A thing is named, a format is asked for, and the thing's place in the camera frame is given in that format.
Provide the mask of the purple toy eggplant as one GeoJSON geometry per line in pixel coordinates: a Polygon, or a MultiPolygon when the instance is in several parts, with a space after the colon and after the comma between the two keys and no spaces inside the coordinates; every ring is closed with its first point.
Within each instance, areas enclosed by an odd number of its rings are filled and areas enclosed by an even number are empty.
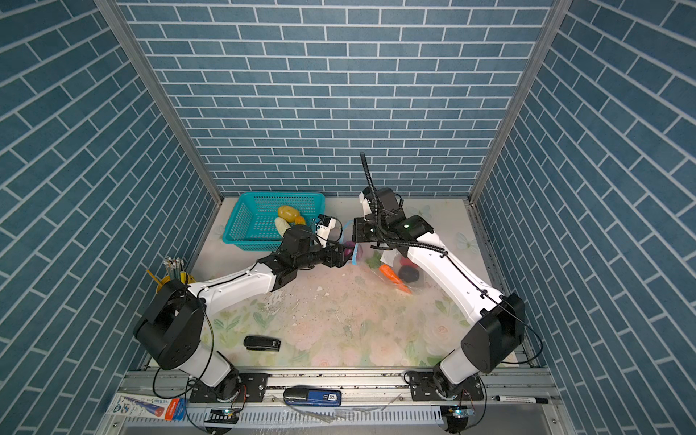
{"type": "Polygon", "coordinates": [[[344,244],[344,255],[350,257],[353,264],[357,262],[356,245],[353,242],[344,244]]]}

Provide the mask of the clear zip top bag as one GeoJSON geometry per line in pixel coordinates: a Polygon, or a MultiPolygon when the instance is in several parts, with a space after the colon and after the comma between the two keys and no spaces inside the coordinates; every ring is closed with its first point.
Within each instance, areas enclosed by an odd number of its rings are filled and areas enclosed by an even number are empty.
{"type": "Polygon", "coordinates": [[[432,285],[427,274],[397,249],[378,250],[368,242],[354,242],[352,223],[344,224],[341,241],[346,245],[345,252],[351,254],[349,263],[382,286],[415,295],[432,285]]]}

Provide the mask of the orange toy carrot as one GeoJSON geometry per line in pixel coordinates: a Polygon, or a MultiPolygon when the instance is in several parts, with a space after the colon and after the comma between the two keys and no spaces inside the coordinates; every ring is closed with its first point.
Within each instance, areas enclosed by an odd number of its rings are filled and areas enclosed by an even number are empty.
{"type": "Polygon", "coordinates": [[[377,270],[380,274],[391,281],[399,290],[411,295],[411,289],[398,277],[393,268],[394,261],[397,259],[397,252],[393,250],[377,250],[366,259],[366,264],[372,270],[377,270]]]}

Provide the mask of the dark toy avocado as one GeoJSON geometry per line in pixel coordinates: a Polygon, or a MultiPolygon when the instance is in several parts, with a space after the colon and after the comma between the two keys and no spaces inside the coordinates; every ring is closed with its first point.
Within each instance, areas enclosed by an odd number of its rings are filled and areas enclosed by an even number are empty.
{"type": "Polygon", "coordinates": [[[421,272],[413,266],[402,266],[398,271],[398,277],[404,283],[411,284],[419,281],[421,272]]]}

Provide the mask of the white toy daikon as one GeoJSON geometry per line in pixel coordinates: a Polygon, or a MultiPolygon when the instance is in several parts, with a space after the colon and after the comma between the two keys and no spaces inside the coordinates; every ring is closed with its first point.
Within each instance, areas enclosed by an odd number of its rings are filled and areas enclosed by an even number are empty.
{"type": "Polygon", "coordinates": [[[275,223],[275,229],[279,233],[280,237],[284,237],[285,233],[290,230],[291,225],[289,222],[287,222],[285,219],[282,217],[276,217],[274,220],[275,223]]]}

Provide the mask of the red toy strawberry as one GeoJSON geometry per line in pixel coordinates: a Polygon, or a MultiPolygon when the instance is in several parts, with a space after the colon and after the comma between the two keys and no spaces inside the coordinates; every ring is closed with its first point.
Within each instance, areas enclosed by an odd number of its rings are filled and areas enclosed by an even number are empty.
{"type": "Polygon", "coordinates": [[[411,261],[410,259],[404,258],[404,257],[402,257],[400,259],[400,266],[401,266],[401,269],[406,268],[407,270],[411,270],[411,271],[418,271],[419,270],[419,267],[415,263],[413,263],[413,261],[411,261]]]}

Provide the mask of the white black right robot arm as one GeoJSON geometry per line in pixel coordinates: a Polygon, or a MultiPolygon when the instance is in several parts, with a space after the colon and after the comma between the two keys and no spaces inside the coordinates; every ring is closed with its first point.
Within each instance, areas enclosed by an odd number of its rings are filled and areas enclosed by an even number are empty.
{"type": "Polygon", "coordinates": [[[397,249],[426,272],[453,300],[471,326],[460,343],[433,368],[438,393],[450,398],[479,373],[491,373],[525,337],[525,303],[506,297],[477,277],[442,242],[433,227],[414,215],[380,229],[371,217],[353,220],[353,241],[397,249]]]}

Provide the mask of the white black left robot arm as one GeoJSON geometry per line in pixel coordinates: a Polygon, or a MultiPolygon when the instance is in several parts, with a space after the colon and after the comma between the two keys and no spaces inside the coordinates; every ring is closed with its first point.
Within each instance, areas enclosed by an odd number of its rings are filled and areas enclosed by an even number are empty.
{"type": "Polygon", "coordinates": [[[168,282],[134,326],[133,335],[161,369],[183,371],[229,398],[237,391],[239,372],[212,345],[201,342],[203,329],[213,329],[213,315],[279,290],[301,270],[317,265],[341,268],[350,259],[341,244],[279,248],[225,277],[193,284],[168,282]]]}

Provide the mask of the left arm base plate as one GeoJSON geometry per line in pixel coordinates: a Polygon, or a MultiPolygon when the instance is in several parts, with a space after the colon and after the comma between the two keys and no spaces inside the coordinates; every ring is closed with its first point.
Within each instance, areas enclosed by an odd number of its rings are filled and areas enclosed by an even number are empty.
{"type": "Polygon", "coordinates": [[[195,381],[188,400],[193,403],[262,402],[268,378],[267,373],[232,373],[216,387],[195,381]]]}

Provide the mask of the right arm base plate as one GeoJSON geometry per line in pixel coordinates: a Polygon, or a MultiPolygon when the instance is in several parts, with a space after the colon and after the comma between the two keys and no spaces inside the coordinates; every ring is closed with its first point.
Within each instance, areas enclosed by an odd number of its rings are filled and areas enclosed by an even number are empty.
{"type": "Polygon", "coordinates": [[[459,384],[452,384],[443,375],[430,371],[406,371],[402,374],[415,402],[483,401],[484,392],[478,375],[470,376],[459,384]]]}

